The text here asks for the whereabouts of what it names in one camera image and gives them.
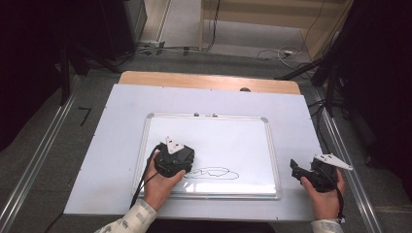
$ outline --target metal rail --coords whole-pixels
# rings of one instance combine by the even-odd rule
[[[77,94],[78,86],[81,84],[79,76],[75,76],[72,81],[73,92],[63,106],[60,106],[55,114],[51,125],[43,137],[39,147],[34,152],[29,164],[27,165],[23,175],[17,185],[10,194],[6,205],[4,206],[0,216],[0,232],[7,233],[15,220],[15,217],[27,196],[31,185],[36,180],[37,174],[42,168],[43,162],[46,160],[49,150],[57,136],[61,125],[64,122]]]
[[[325,99],[323,93],[315,88],[314,90],[317,101]],[[326,111],[323,111],[324,121],[329,132],[330,138],[336,148],[336,156],[342,159],[348,164],[353,164],[351,157],[346,150],[345,144],[342,140],[342,137],[339,133],[338,127],[336,125],[335,119],[329,117]],[[369,198],[361,184],[361,179],[358,176],[356,168],[353,171],[345,170],[346,178],[348,179],[348,184],[354,192],[355,200],[357,201],[358,208],[360,209],[360,214],[363,217],[363,222],[367,228],[367,231],[370,233],[381,233],[383,232],[378,218],[376,217],[373,207],[370,204]]]

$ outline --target drawing on whiteboard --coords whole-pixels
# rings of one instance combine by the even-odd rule
[[[192,170],[185,174],[187,179],[209,179],[209,180],[236,180],[239,174],[231,172],[224,167],[206,167]]]

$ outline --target controller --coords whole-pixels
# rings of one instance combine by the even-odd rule
[[[329,192],[335,189],[337,183],[335,166],[314,158],[311,164],[312,172],[309,172],[300,168],[297,163],[291,159],[291,168],[293,177],[298,181],[300,181],[301,177],[307,178],[318,192]]]
[[[154,159],[154,167],[160,175],[166,178],[174,177],[182,170],[190,172],[194,160],[194,150],[190,147],[181,144],[176,144],[173,147],[178,149],[173,150],[169,144],[160,143],[160,153]]]
[[[333,155],[333,153],[316,155],[311,164],[312,172],[300,168],[297,163],[291,159],[292,176],[298,181],[300,181],[301,177],[307,178],[318,192],[329,192],[336,188],[336,167],[349,171],[354,169],[351,165],[346,164]]]

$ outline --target hand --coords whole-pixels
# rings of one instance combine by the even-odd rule
[[[316,191],[305,177],[302,177],[300,181],[312,201],[312,211],[315,220],[337,218],[337,214],[339,213],[339,200],[337,199],[336,190],[321,193]],[[337,170],[336,185],[343,195],[345,192],[345,182],[343,181],[342,174],[339,170]]]
[[[174,177],[165,178],[160,174],[155,175],[148,181],[150,177],[157,173],[155,169],[155,157],[159,154],[159,151],[154,153],[151,164],[149,165],[148,173],[145,177],[145,201],[156,211],[160,210],[160,207],[167,200],[172,191],[172,188],[182,180],[185,175],[185,170],[180,171]]]

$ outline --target person's right hand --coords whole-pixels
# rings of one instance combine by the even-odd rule
[[[321,193],[316,191],[305,177],[302,177],[300,181],[312,201],[312,211],[315,220],[337,218],[337,214],[339,213],[339,200],[336,190]],[[337,187],[343,195],[345,192],[345,182],[339,170],[337,170]]]

